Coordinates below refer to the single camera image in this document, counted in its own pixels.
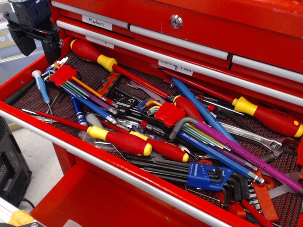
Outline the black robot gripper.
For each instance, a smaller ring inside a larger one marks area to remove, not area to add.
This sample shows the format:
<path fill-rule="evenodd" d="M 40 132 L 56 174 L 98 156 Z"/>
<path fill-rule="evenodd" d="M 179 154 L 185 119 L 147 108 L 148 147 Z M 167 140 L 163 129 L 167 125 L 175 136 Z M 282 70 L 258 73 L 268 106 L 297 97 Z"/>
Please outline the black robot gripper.
<path fill-rule="evenodd" d="M 60 29 L 51 21 L 48 0 L 10 0 L 11 10 L 4 14 L 10 34 L 22 54 L 29 56 L 36 44 L 27 35 L 45 35 L 42 41 L 47 63 L 53 64 L 62 55 Z"/>

